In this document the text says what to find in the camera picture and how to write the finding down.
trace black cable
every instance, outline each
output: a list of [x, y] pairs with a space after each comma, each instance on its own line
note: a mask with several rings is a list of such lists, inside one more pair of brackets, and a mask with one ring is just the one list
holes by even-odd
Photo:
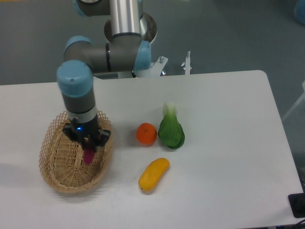
[[298, 222], [297, 224], [295, 224], [295, 226], [293, 227], [293, 229], [300, 229], [301, 227], [301, 224], [305, 222], [305, 219], [304, 220], [301, 220], [300, 222]]
[[132, 77], [133, 78], [137, 78], [137, 75], [134, 73], [134, 71], [132, 71]]

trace metal cylinder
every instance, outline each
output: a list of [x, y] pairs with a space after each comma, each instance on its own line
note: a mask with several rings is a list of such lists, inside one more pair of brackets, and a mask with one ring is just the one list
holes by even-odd
[[78, 60], [66, 61], [57, 70], [57, 83], [69, 120], [77, 119], [83, 137], [96, 134], [99, 125], [90, 67]]
[[141, 32], [142, 40], [146, 41], [147, 35], [148, 35], [148, 30], [147, 30], [147, 21], [146, 21], [145, 17], [142, 17], [140, 19], [140, 32]]
[[72, 37], [64, 52], [64, 61], [79, 60], [91, 68], [93, 73], [105, 73], [107, 69], [107, 53], [105, 45], [92, 46], [84, 37]]
[[140, 34], [138, 0], [110, 0], [112, 35]]

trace white table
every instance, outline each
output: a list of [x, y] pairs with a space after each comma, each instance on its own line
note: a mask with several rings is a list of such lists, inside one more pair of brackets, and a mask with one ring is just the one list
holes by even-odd
[[[261, 71], [94, 80], [97, 107], [112, 121], [114, 152], [97, 188], [58, 194], [42, 179], [39, 152], [65, 110], [56, 83], [0, 86], [0, 228], [239, 229], [296, 223], [287, 196], [302, 192], [267, 76]], [[185, 144], [136, 144], [177, 103]], [[166, 157], [151, 195], [138, 179]]]

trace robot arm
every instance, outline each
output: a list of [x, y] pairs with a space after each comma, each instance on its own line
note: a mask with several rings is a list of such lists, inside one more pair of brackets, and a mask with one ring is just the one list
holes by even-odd
[[99, 127], [93, 92], [93, 74], [146, 70], [151, 66], [151, 49], [140, 34], [142, 0], [73, 0], [81, 15], [111, 14], [112, 42], [93, 45], [76, 36], [69, 39], [64, 63], [57, 70], [57, 82], [70, 123], [64, 134], [81, 144], [86, 152], [96, 152], [109, 139], [110, 131]]

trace floor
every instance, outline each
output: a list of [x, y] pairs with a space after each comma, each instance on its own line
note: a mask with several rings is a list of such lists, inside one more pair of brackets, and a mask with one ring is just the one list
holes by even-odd
[[[145, 0], [157, 22], [152, 59], [169, 58], [168, 75], [183, 74], [191, 51], [193, 73], [263, 70], [280, 116], [304, 92], [305, 26], [296, 0]], [[83, 18], [71, 1], [0, 2], [0, 85], [56, 81], [66, 41], [84, 35], [106, 43], [108, 16]], [[303, 119], [303, 111], [295, 113]], [[305, 166], [304, 130], [284, 123], [297, 167]]]

